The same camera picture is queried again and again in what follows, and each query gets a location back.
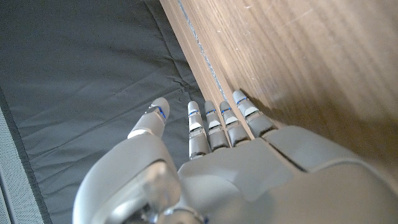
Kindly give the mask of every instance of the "fingertip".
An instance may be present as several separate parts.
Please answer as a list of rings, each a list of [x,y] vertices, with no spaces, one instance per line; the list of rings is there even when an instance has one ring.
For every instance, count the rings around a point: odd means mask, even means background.
[[[231,106],[229,105],[228,102],[222,101],[222,102],[220,103],[220,111],[221,111],[221,112],[222,112],[222,111],[226,111],[226,110],[230,110],[230,109],[231,109]]]
[[[158,99],[152,102],[151,106],[158,106],[159,108],[161,108],[165,118],[167,119],[169,117],[170,105],[165,98],[159,97]]]
[[[239,101],[247,98],[247,96],[241,90],[234,91],[232,97],[234,98],[236,104],[238,104]]]
[[[188,103],[188,114],[192,114],[194,112],[199,112],[199,106],[198,103],[195,101],[191,101]]]
[[[206,113],[209,113],[211,111],[214,111],[216,107],[214,106],[214,103],[211,100],[208,100],[205,102],[205,111]]]

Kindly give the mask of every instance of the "wooden cabinet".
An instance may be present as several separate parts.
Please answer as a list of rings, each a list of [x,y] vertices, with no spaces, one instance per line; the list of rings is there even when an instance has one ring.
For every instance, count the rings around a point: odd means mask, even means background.
[[[351,149],[397,189],[395,1],[160,1],[206,100],[242,89],[276,125]]]

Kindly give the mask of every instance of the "wood grain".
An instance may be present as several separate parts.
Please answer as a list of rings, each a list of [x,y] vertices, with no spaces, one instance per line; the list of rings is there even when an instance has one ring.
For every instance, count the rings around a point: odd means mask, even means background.
[[[392,0],[161,0],[207,100],[244,90],[278,126],[360,155],[398,189],[398,4]]]

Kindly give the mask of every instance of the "dark gray cloth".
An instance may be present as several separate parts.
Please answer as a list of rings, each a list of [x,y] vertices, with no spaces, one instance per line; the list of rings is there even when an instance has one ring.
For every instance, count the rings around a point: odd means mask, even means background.
[[[85,174],[160,96],[163,140],[188,160],[187,104],[204,101],[158,1],[0,4],[0,87],[53,223],[71,222]]]

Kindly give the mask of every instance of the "robot finger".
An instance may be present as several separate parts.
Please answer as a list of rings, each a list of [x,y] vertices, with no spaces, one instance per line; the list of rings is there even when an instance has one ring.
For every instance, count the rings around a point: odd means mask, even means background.
[[[160,97],[154,100],[130,131],[127,138],[129,139],[139,134],[153,134],[161,138],[169,113],[170,106],[165,98]]]
[[[233,93],[233,98],[255,138],[276,129],[274,123],[255,107],[241,90],[236,90]]]
[[[243,128],[241,122],[231,110],[231,107],[227,102],[221,102],[220,111],[224,119],[229,140],[231,141],[231,145],[233,147],[235,147],[240,142],[250,140],[248,133]]]
[[[212,101],[205,102],[206,118],[208,123],[208,140],[210,149],[213,152],[216,149],[229,147],[228,139],[225,136],[223,126],[218,117],[217,110]]]
[[[189,155],[190,159],[204,156],[209,153],[209,146],[199,106],[195,101],[188,104],[189,119]]]

